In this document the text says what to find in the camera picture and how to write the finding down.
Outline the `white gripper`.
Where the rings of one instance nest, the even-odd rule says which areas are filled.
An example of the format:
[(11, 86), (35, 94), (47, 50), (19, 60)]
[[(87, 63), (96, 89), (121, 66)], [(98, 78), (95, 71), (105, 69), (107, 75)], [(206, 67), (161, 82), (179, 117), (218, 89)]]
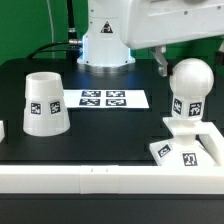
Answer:
[[(172, 74), (166, 44), (224, 34), (224, 0), (123, 0), (120, 37), (131, 49), (149, 48), (162, 77)], [(215, 53), (224, 66), (224, 40)]]

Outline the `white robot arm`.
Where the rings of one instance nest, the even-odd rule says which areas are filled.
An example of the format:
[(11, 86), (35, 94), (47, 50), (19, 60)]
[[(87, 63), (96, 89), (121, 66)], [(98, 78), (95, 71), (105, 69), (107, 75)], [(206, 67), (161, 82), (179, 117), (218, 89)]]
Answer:
[(224, 35), (224, 0), (88, 0), (78, 64), (115, 72), (135, 62), (132, 50), (148, 48), (166, 76), (167, 45), (218, 35)]

